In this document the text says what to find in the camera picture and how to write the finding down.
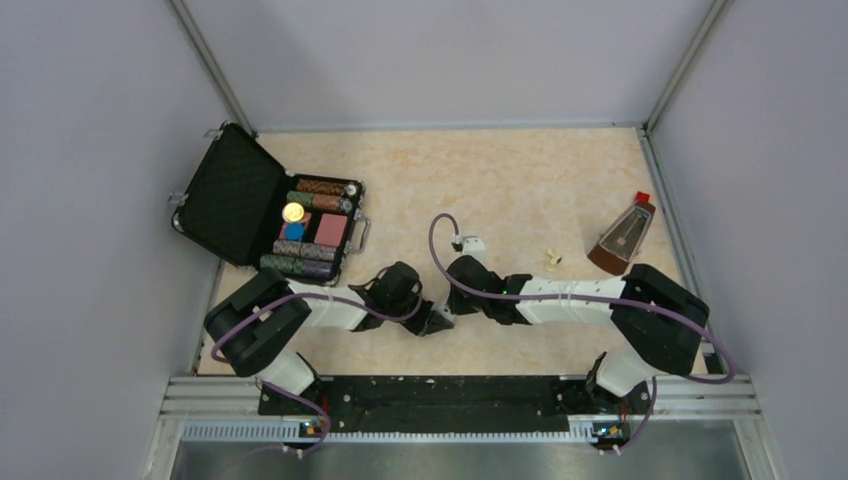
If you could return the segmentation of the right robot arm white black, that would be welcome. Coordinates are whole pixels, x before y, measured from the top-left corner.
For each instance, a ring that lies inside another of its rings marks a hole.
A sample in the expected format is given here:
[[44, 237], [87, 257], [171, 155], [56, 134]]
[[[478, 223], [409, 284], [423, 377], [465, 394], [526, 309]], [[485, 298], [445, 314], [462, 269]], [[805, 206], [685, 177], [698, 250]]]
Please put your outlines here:
[[709, 308], [700, 298], [648, 264], [601, 280], [548, 280], [530, 274], [498, 276], [477, 258], [462, 255], [446, 270], [450, 318], [481, 312], [501, 325], [570, 322], [618, 331], [623, 344], [603, 353], [587, 379], [586, 397], [612, 412], [639, 384], [655, 375], [688, 376], [700, 350], [697, 331]]

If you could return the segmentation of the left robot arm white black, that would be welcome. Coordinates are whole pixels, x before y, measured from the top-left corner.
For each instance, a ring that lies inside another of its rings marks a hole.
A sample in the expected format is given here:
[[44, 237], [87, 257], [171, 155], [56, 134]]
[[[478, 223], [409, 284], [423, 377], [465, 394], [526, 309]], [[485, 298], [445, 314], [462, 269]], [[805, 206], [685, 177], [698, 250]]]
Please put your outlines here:
[[204, 328], [214, 344], [211, 356], [239, 377], [282, 389], [283, 401], [297, 413], [319, 404], [314, 368], [290, 340], [303, 328], [348, 332], [396, 323], [417, 337], [453, 328], [423, 296], [417, 271], [403, 262], [381, 269], [360, 285], [319, 286], [262, 269], [207, 314]]

